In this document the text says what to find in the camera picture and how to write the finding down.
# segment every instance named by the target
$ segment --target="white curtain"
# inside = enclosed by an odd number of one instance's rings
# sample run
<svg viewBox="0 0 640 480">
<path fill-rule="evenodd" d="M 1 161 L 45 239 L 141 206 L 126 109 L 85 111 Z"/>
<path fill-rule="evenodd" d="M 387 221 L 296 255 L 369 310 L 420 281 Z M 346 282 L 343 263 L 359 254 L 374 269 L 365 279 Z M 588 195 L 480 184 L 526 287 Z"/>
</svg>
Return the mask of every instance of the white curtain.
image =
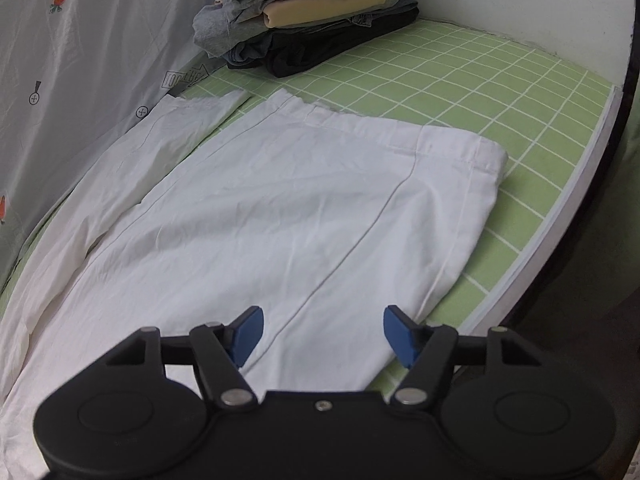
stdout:
<svg viewBox="0 0 640 480">
<path fill-rule="evenodd" d="M 213 1 L 0 0 L 0 288 L 39 222 L 188 68 L 193 17 Z"/>
</svg>

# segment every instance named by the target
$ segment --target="beige garment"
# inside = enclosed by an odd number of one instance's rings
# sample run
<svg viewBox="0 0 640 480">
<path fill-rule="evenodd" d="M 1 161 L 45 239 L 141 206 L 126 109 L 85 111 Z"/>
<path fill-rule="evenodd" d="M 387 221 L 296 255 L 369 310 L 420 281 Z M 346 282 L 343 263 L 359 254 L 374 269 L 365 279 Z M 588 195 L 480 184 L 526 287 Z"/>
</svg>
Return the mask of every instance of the beige garment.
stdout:
<svg viewBox="0 0 640 480">
<path fill-rule="evenodd" d="M 264 24 L 273 28 L 326 20 L 355 14 L 384 2 L 385 0 L 277 0 L 264 8 Z"/>
</svg>

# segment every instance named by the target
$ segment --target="dark frame border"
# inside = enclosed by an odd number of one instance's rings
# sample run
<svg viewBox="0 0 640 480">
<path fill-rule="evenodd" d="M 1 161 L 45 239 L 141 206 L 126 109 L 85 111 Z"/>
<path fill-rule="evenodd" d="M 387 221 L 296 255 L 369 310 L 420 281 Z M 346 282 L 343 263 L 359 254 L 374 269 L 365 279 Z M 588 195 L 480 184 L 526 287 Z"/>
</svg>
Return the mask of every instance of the dark frame border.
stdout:
<svg viewBox="0 0 640 480">
<path fill-rule="evenodd" d="M 600 159 L 596 173 L 591 180 L 585 196 L 580 203 L 571 223 L 562 236 L 555 250 L 546 261 L 540 272 L 536 275 L 533 282 L 529 285 L 525 293 L 518 300 L 516 305 L 507 314 L 503 323 L 509 326 L 516 326 L 530 311 L 536 298 L 542 292 L 544 286 L 548 285 L 560 272 L 562 264 L 571 255 L 580 234 L 593 213 L 596 199 L 603 191 L 603 184 L 606 180 L 609 170 L 616 156 L 616 152 L 620 146 L 622 135 L 626 127 L 626 122 L 631 112 L 636 87 L 638 85 L 638 77 L 640 75 L 640 0 L 636 0 L 636 18 L 634 22 L 634 32 L 631 44 L 631 54 L 629 64 L 626 70 L 625 83 L 622 89 L 622 101 L 620 109 L 613 126 L 613 130 L 609 137 L 607 147 Z"/>
</svg>

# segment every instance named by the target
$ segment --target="white cloth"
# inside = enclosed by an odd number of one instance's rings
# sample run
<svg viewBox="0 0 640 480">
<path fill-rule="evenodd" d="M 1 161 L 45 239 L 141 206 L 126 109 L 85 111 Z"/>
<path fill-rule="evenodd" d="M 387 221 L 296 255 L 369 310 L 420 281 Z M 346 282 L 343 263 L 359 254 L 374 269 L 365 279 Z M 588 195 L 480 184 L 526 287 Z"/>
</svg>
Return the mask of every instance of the white cloth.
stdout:
<svg viewBox="0 0 640 480">
<path fill-rule="evenodd" d="M 177 78 L 206 75 L 188 63 L 212 1 L 0 0 L 0 286 L 102 152 Z"/>
<path fill-rule="evenodd" d="M 244 91 L 190 101 L 165 96 L 143 121 L 102 154 L 51 221 L 0 320 L 0 479 L 32 478 L 36 475 L 33 464 L 41 467 L 38 460 L 42 459 L 34 459 L 33 441 L 26 437 L 31 423 L 5 425 L 5 408 L 10 412 L 12 405 L 2 402 L 20 373 L 31 334 L 50 302 L 118 217 L 135 209 L 149 190 L 248 97 Z M 7 449 L 18 453 L 13 465 L 4 453 Z"/>
<path fill-rule="evenodd" d="M 259 396 L 366 387 L 392 356 L 385 307 L 422 318 L 449 290 L 505 160 L 470 132 L 336 113 L 277 91 L 120 216 L 52 302 L 0 412 L 7 469 L 24 480 L 46 471 L 34 410 L 140 326 L 180 335 L 257 304 L 264 335 L 242 373 Z M 188 368 L 168 375 L 196 389 Z"/>
</svg>

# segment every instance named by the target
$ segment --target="blue gripper pad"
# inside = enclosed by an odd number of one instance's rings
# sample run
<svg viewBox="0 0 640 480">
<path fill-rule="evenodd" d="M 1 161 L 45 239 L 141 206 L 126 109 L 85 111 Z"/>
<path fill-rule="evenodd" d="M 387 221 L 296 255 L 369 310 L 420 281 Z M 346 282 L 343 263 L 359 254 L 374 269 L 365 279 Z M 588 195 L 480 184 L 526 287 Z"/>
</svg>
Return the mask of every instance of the blue gripper pad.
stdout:
<svg viewBox="0 0 640 480">
<path fill-rule="evenodd" d="M 383 324 L 386 340 L 400 364 L 405 368 L 411 368 L 422 351 L 415 337 L 420 331 L 420 326 L 395 305 L 385 309 Z"/>
<path fill-rule="evenodd" d="M 259 306 L 252 306 L 228 327 L 233 329 L 228 354 L 236 367 L 241 368 L 262 337 L 264 313 Z"/>
</svg>

